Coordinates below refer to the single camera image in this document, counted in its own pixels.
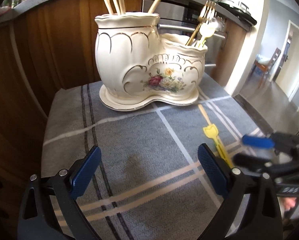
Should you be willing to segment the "person's right hand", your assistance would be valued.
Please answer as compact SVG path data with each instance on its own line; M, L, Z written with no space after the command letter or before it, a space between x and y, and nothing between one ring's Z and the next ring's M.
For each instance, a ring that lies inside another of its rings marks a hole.
M286 197L283 198L283 207L285 211L289 211L290 209L293 209L296 206L296 200L295 197Z

